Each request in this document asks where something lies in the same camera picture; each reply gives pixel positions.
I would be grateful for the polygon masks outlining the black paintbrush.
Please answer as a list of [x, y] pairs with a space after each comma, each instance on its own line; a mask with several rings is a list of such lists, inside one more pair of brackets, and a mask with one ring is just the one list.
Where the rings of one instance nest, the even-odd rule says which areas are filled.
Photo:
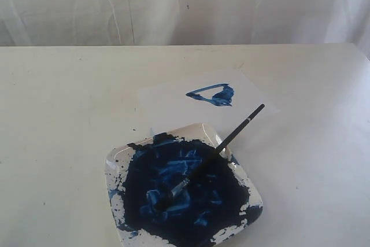
[[194, 168], [178, 185], [171, 189], [166, 195], [154, 205], [155, 209], [158, 211], [164, 211], [172, 205], [175, 200], [180, 196], [182, 191], [184, 191], [191, 182], [195, 181], [203, 171], [208, 167], [208, 165], [223, 151], [229, 143], [231, 143], [237, 135], [265, 108], [265, 104], [259, 105], [243, 122], [240, 123], [233, 131], [230, 133], [225, 140], [223, 140], [217, 148], [208, 155], [202, 163], [200, 163], [196, 168]]

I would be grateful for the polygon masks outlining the white plate with blue paint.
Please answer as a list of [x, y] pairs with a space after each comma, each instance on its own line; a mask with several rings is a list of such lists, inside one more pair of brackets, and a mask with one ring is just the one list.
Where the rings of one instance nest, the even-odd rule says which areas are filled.
[[110, 207], [123, 246], [216, 246], [255, 222], [262, 199], [221, 138], [199, 123], [113, 149]]

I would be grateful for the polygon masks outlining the white curtain backdrop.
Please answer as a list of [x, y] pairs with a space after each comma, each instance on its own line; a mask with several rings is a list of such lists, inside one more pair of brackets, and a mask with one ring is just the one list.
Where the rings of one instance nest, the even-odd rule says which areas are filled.
[[1, 45], [354, 43], [369, 0], [1, 0]]

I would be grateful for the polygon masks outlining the white paper sheet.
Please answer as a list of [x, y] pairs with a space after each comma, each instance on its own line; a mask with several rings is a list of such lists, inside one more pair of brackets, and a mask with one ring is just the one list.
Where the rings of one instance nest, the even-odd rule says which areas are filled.
[[228, 134], [258, 106], [258, 118], [278, 113], [277, 106], [241, 71], [224, 69], [199, 73], [176, 81], [140, 89], [140, 104], [154, 133], [190, 124], [210, 124]]

